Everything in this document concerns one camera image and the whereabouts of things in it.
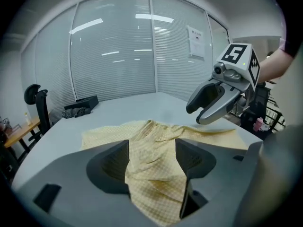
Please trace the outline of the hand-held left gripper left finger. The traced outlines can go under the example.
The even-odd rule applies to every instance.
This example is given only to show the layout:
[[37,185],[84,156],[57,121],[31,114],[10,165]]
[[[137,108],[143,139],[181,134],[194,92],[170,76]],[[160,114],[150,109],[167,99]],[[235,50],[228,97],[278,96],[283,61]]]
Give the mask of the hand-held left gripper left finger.
[[128,163],[127,140],[71,153],[36,173],[17,196],[47,226],[157,227],[131,202]]

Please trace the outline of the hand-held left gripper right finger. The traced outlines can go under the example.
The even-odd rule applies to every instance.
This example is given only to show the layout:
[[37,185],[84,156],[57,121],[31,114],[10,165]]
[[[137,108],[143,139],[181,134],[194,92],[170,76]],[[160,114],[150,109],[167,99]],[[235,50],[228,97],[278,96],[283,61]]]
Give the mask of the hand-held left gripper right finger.
[[236,227],[261,145],[236,149],[176,139],[176,159],[187,180],[175,227]]

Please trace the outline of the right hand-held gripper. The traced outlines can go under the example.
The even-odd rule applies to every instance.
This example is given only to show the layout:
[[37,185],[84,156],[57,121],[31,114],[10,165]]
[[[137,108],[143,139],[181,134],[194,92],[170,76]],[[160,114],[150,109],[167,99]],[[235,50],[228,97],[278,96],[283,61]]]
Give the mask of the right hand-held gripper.
[[231,43],[217,58],[212,79],[200,84],[191,95],[186,111],[203,108],[196,122],[208,125],[228,114],[235,105],[246,108],[253,98],[260,64],[251,44]]

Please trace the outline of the yellow cloth garment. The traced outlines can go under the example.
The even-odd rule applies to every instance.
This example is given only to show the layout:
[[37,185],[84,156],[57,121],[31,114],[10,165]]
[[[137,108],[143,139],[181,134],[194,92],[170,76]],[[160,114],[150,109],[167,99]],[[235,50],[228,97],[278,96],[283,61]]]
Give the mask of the yellow cloth garment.
[[226,148],[246,149],[235,128],[171,125],[153,120],[103,126],[82,134],[81,149],[129,141],[125,173],[132,203],[158,226],[180,221],[186,176],[176,160],[175,139],[184,138]]

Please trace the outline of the person's right forearm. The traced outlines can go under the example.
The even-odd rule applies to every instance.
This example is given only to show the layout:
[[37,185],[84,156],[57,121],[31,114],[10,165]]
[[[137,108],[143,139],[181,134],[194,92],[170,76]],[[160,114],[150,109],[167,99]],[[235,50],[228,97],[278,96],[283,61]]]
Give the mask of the person's right forearm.
[[268,58],[260,63],[260,73],[258,83],[263,83],[284,75],[294,58],[284,52],[277,49]]

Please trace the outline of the black mesh office chair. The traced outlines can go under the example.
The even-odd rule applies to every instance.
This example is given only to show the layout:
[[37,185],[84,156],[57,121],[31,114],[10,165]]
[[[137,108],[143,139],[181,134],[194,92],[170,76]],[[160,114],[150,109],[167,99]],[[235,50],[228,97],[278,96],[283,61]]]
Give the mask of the black mesh office chair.
[[268,131],[254,131],[253,127],[258,118],[262,118],[263,121],[265,121],[269,92],[270,89],[266,87],[265,82],[257,84],[253,100],[250,102],[248,109],[240,116],[236,116],[232,112],[229,112],[225,118],[261,140],[265,140],[271,133]]

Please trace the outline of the white paper notice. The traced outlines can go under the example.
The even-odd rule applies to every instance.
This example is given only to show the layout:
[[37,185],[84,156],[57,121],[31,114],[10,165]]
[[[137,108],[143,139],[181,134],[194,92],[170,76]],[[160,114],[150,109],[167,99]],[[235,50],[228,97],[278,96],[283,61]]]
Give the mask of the white paper notice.
[[200,58],[205,57],[204,33],[187,26],[189,40],[189,54]]

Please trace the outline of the folded black umbrella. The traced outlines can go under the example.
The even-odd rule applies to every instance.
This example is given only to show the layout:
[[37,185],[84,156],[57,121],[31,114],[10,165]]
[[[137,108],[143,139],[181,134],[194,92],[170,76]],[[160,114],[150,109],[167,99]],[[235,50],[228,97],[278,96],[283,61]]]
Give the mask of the folded black umbrella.
[[77,118],[91,113],[90,108],[81,107],[81,108],[70,108],[62,111],[62,117],[65,119]]

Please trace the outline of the round wooden table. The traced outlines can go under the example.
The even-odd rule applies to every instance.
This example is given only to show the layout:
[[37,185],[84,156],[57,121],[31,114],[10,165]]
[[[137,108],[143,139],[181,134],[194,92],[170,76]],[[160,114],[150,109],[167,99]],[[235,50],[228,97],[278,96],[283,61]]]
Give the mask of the round wooden table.
[[8,139],[5,142],[4,147],[9,148],[15,143],[17,143],[18,141],[22,140],[25,135],[33,131],[40,124],[41,123],[39,117],[35,117],[34,119],[32,119],[32,123],[30,125],[28,125],[27,123],[22,124],[21,128],[17,129],[10,136],[8,136]]

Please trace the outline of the flat black box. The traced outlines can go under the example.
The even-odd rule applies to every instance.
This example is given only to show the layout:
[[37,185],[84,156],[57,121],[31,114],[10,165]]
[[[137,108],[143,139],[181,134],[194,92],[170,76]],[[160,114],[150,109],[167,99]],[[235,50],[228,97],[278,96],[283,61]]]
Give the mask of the flat black box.
[[67,105],[64,107],[65,110],[73,108],[89,108],[93,110],[99,104],[97,96],[90,96],[83,99],[76,100],[76,103]]

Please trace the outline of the black office chair with headrest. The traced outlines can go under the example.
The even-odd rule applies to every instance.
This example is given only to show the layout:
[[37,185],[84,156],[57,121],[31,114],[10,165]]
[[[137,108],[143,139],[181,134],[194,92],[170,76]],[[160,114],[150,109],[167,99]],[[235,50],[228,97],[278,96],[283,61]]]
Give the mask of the black office chair with headrest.
[[39,141],[41,139],[40,135],[45,135],[51,128],[46,104],[48,90],[43,89],[39,91],[40,87],[41,86],[38,84],[32,84],[24,92],[25,102],[28,105],[36,105],[38,117],[40,119],[40,125],[38,127],[40,131],[35,133],[31,130],[32,136],[29,138],[29,141]]

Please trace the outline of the person's black and pink shirt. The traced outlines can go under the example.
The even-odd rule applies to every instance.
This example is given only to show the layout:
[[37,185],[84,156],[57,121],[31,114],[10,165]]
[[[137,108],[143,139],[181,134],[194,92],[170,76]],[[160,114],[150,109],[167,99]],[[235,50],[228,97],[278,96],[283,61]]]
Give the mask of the person's black and pink shirt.
[[279,49],[294,58],[301,46],[301,38],[280,38]]

